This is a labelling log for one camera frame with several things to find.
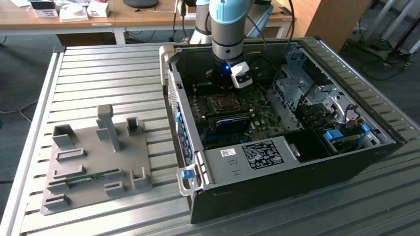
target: green circuit board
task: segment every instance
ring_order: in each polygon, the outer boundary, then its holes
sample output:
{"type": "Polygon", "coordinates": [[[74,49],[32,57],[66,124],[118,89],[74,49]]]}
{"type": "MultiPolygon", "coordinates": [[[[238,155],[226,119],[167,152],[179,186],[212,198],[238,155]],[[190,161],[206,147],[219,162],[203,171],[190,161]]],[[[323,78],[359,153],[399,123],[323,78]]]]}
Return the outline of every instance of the green circuit board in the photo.
{"type": "Polygon", "coordinates": [[[284,133],[266,93],[258,86],[250,86],[216,94],[188,96],[206,149],[263,140],[284,133]]]}

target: wooden desk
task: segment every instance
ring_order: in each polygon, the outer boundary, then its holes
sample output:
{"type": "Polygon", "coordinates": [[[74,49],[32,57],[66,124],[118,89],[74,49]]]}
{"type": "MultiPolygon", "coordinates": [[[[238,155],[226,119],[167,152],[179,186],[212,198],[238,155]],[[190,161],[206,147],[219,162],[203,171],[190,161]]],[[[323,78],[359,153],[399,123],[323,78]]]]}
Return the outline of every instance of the wooden desk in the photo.
{"type": "Polygon", "coordinates": [[[59,17],[38,18],[27,6],[18,7],[11,0],[0,0],[0,30],[50,29],[50,28],[86,28],[95,24],[115,25],[114,0],[108,0],[111,14],[108,18],[91,17],[88,21],[60,23],[59,17]]]}
{"type": "MultiPolygon", "coordinates": [[[[291,9],[288,0],[276,0],[291,9]]],[[[295,0],[294,37],[319,36],[338,52],[371,0],[295,0]]]]}
{"type": "MultiPolygon", "coordinates": [[[[142,9],[127,6],[123,0],[108,0],[111,13],[108,18],[91,17],[88,21],[60,23],[59,17],[38,18],[27,12],[27,7],[18,7],[11,0],[0,0],[0,35],[34,35],[112,32],[118,44],[126,44],[127,31],[171,30],[174,23],[175,0],[159,0],[156,8],[142,9]]],[[[267,30],[271,37],[284,37],[292,18],[283,13],[272,14],[267,30]]],[[[178,15],[175,29],[182,29],[178,15]]],[[[186,20],[186,29],[195,28],[195,20],[186,20]]]]}
{"type": "MultiPolygon", "coordinates": [[[[174,8],[175,0],[159,0],[160,4],[156,8],[142,9],[135,12],[135,8],[127,6],[123,0],[115,1],[115,18],[116,27],[115,32],[126,31],[142,31],[142,30],[171,30],[174,24],[174,8]]],[[[272,1],[275,7],[282,5],[272,1]]],[[[270,17],[266,31],[270,37],[286,37],[290,29],[292,17],[287,16],[282,12],[274,13],[270,17]]],[[[195,28],[195,20],[186,20],[186,29],[195,28]]],[[[182,29],[182,17],[178,14],[175,20],[175,29],[182,29]]],[[[118,44],[123,44],[124,38],[116,38],[118,44]]]]}

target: blue latch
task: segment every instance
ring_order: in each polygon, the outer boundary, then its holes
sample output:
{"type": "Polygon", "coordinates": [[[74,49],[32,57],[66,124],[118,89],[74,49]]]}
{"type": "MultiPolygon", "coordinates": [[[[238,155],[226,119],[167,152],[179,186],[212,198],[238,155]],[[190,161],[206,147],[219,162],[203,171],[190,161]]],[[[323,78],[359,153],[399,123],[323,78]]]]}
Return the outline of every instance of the blue latch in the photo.
{"type": "Polygon", "coordinates": [[[363,128],[363,131],[364,131],[364,132],[368,132],[368,131],[371,130],[371,128],[368,127],[367,124],[363,124],[363,125],[362,125],[362,128],[363,128]]]}
{"type": "Polygon", "coordinates": [[[342,134],[340,130],[338,130],[338,129],[328,130],[327,133],[326,133],[326,136],[327,136],[328,140],[344,137],[344,135],[342,134]]]}
{"type": "Polygon", "coordinates": [[[194,178],[195,176],[196,176],[195,170],[183,170],[182,171],[182,179],[183,180],[194,178]]]}
{"type": "Polygon", "coordinates": [[[175,120],[176,120],[176,121],[183,121],[182,112],[178,112],[178,113],[176,113],[175,120]]]}

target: gray carpet floor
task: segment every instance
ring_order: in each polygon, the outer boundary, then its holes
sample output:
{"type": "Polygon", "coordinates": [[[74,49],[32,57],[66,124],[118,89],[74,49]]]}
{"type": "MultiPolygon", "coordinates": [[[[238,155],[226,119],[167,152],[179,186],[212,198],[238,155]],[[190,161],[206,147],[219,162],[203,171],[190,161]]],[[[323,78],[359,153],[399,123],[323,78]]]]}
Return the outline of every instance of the gray carpet floor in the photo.
{"type": "MultiPolygon", "coordinates": [[[[368,10],[363,16],[362,23],[370,25],[379,12],[380,7],[368,10]]],[[[394,17],[395,13],[390,12],[368,43],[378,40],[382,30],[394,17]]],[[[402,23],[391,39],[399,39],[410,24],[410,21],[402,23]]],[[[135,35],[142,41],[148,41],[151,36],[151,31],[135,35]]],[[[170,36],[171,31],[158,31],[150,42],[167,42],[170,36]]],[[[406,48],[411,48],[419,38],[420,29],[416,29],[408,39],[406,48]]],[[[4,45],[0,46],[0,110],[18,109],[38,99],[52,49],[59,45],[60,42],[55,35],[8,37],[4,45]]],[[[340,55],[358,70],[360,70],[362,65],[376,60],[375,56],[367,54],[356,47],[350,47],[340,55]]],[[[415,64],[392,79],[387,81],[371,80],[371,82],[412,119],[420,123],[420,67],[416,63],[418,58],[419,54],[414,55],[415,64]]],[[[384,78],[400,72],[400,67],[402,65],[398,64],[390,70],[383,71],[382,64],[372,63],[366,68],[366,71],[371,76],[384,78]]],[[[31,106],[24,113],[32,117],[34,111],[35,106],[31,106]]],[[[31,124],[19,113],[0,114],[0,121],[3,123],[0,128],[0,181],[3,181],[12,180],[15,177],[31,124]]],[[[11,184],[0,184],[0,216],[3,215],[10,189],[11,184]]]]}

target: aluminum table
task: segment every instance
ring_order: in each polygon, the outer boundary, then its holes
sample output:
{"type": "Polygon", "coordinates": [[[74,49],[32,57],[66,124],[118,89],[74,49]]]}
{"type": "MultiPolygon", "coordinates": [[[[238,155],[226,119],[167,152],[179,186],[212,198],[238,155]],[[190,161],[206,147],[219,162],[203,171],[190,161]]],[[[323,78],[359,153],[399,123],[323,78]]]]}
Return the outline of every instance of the aluminum table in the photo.
{"type": "Polygon", "coordinates": [[[352,180],[234,216],[191,225],[160,85],[160,44],[68,47],[52,55],[19,163],[0,235],[359,235],[420,233],[420,129],[326,44],[308,45],[410,143],[352,180]],[[96,125],[96,105],[115,122],[146,121],[154,189],[43,216],[51,132],[96,125]]]}

